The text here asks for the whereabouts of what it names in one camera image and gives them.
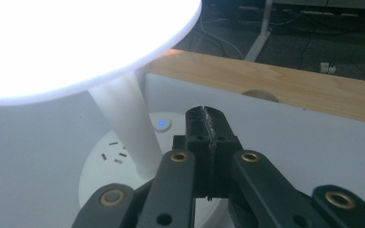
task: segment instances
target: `round white base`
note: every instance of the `round white base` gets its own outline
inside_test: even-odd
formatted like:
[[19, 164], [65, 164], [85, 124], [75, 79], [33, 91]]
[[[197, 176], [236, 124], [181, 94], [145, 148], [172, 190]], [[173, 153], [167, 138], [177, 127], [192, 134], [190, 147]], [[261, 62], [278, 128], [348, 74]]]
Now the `round white base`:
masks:
[[[181, 113], [155, 112], [150, 113], [150, 119], [163, 153], [171, 150], [174, 135], [185, 134], [185, 117]], [[127, 149], [114, 131], [109, 131], [87, 157], [79, 183], [81, 207], [97, 189], [113, 182], [137, 189], [147, 180], [138, 175]], [[226, 199], [197, 199], [195, 227], [219, 227], [220, 224], [225, 224], [221, 219], [225, 218], [226, 214]]]

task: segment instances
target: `wooden desk edge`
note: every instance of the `wooden desk edge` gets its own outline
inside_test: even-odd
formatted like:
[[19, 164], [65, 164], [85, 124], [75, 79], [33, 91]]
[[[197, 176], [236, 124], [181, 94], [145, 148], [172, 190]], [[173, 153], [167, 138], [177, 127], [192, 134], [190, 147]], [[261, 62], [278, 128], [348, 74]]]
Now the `wooden desk edge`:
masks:
[[365, 122], [365, 81], [175, 49], [145, 70], [239, 94], [265, 90], [283, 104]]

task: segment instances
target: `white lamp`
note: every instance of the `white lamp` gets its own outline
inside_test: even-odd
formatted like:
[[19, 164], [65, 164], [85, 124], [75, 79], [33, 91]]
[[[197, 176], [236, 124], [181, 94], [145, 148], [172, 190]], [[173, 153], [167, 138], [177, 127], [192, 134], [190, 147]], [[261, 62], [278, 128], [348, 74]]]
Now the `white lamp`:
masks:
[[88, 90], [141, 178], [152, 178], [162, 153], [134, 70], [185, 36], [200, 16], [201, 3], [0, 1], [0, 106]]

